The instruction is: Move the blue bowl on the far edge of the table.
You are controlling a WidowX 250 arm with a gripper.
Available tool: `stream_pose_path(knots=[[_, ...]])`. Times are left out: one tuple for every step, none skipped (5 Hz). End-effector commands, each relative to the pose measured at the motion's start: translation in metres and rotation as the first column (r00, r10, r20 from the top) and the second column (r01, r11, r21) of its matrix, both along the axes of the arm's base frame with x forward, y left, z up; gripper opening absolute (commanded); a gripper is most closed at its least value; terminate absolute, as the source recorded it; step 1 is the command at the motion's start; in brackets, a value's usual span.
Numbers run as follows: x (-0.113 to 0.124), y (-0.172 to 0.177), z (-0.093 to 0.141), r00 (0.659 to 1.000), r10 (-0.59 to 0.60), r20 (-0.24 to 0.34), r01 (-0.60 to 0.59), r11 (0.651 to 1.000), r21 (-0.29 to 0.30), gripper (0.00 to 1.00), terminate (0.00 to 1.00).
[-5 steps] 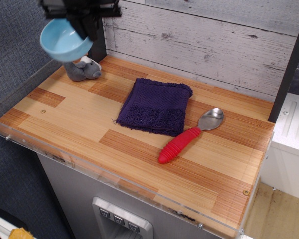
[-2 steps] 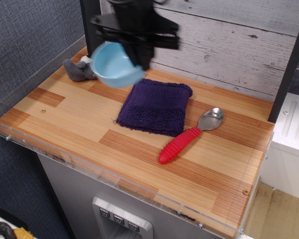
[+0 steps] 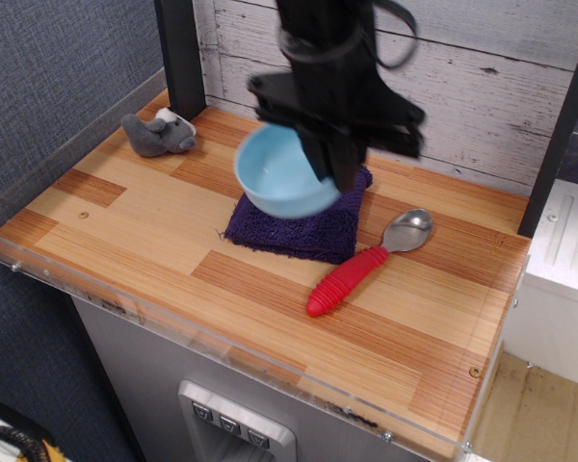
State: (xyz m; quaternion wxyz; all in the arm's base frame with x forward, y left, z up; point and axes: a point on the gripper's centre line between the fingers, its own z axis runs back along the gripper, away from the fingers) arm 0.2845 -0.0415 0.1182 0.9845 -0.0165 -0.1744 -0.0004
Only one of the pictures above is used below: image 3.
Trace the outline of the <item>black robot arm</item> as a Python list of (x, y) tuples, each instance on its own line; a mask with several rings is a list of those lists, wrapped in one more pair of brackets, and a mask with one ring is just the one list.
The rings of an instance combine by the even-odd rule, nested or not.
[(258, 117), (297, 131), (318, 179), (349, 192), (370, 147), (416, 158), (425, 112), (392, 90), (378, 69), (396, 69), (378, 55), (375, 7), (404, 21), (413, 15), (394, 1), (279, 1), (278, 47), (291, 69), (250, 78)]

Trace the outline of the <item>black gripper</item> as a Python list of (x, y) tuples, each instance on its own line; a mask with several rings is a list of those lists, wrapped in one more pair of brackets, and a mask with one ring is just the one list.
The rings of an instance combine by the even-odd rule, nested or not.
[(392, 90), (380, 77), (371, 42), (338, 56), (294, 55), (291, 70), (258, 74), (248, 90), (259, 116), (296, 128), (339, 129), (349, 137), (327, 141), (306, 127), (296, 131), (317, 179), (333, 178), (340, 192), (355, 187), (367, 145), (417, 158), (423, 145), (425, 112)]

